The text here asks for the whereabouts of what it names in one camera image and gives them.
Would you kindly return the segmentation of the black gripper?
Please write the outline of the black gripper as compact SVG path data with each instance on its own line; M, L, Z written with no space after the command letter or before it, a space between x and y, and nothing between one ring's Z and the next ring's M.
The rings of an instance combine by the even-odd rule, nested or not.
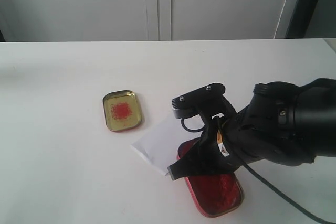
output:
M262 159L266 146L258 130L268 122L267 109L250 104L236 112L230 103L174 103L173 110L181 121L198 115L204 123L199 139L168 167L173 180L232 173Z

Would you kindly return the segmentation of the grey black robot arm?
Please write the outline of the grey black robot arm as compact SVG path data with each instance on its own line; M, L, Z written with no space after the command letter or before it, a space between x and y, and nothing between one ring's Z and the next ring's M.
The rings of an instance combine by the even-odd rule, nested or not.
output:
M335 80L319 78L301 87L287 82L254 86L249 105L236 111L212 83L172 101L180 120L200 116L201 137L168 167L173 180L226 174L260 160L311 164L335 156Z

